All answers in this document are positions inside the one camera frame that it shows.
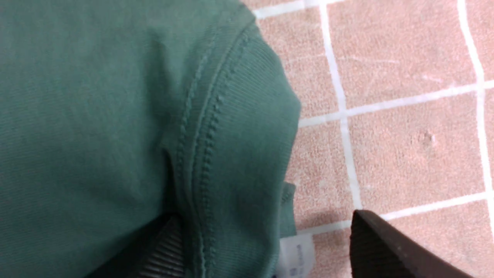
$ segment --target white tag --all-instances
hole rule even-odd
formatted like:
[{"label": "white tag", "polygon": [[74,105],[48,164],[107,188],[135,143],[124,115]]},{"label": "white tag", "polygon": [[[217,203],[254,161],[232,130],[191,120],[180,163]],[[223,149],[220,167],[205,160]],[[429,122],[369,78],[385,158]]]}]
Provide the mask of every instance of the white tag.
[{"label": "white tag", "polygon": [[309,233],[280,239],[276,278],[305,278],[314,266],[314,243]]}]

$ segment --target green shirt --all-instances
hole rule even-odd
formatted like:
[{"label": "green shirt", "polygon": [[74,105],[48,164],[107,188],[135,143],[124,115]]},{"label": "green shirt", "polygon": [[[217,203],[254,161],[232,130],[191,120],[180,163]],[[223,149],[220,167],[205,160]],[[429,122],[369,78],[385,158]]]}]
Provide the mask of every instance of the green shirt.
[{"label": "green shirt", "polygon": [[84,277],[165,212],[187,277],[269,277],[299,102],[248,9],[0,2],[0,277]]}]

